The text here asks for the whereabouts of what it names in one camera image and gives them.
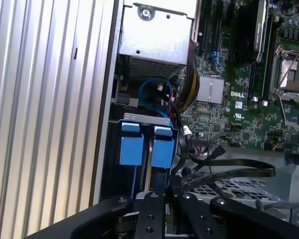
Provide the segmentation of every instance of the chip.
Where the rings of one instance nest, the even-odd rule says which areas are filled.
[[[214,124],[214,132],[219,132],[219,131],[220,131],[220,125]]]
[[[248,133],[244,133],[244,139],[245,139],[245,140],[249,140],[249,137],[250,137],[250,136],[249,136]]]

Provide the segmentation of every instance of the black ribbon cable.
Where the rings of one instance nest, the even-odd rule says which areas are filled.
[[[180,148],[179,162],[172,169],[172,171],[171,171],[172,175],[175,175],[178,172],[178,170],[181,169],[184,166],[185,161],[187,159],[187,143],[186,143],[186,138],[185,138],[185,136],[183,135],[183,133],[182,133],[182,131],[180,129],[178,129],[178,144],[179,144],[179,148]]]
[[[252,159],[219,159],[219,160],[204,160],[200,162],[204,166],[247,166],[252,168],[233,169],[218,173],[212,173],[191,181],[182,183],[183,190],[188,191],[197,188],[203,184],[213,183],[216,181],[239,178],[239,177],[274,177],[276,168],[268,163],[260,162]]]

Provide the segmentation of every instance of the metal mesh grille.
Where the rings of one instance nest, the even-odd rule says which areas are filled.
[[[266,201],[281,201],[280,198],[268,193],[263,189],[265,183],[256,179],[230,179],[216,182],[217,186],[222,189],[226,195],[232,199],[251,199]],[[202,197],[216,197],[218,194],[209,186],[202,185],[195,189],[195,192]]]
[[[171,65],[132,57],[130,64],[130,76],[163,76],[170,78],[174,74],[178,73],[182,68],[183,66],[180,65]]]

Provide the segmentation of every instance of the sticker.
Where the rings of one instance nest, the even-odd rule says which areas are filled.
[[[235,109],[242,109],[242,108],[243,108],[243,103],[241,101],[236,101]]]

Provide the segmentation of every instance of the heatsink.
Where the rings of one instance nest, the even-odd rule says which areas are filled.
[[[199,82],[198,101],[214,104],[222,103],[224,79],[220,77],[201,76]]]

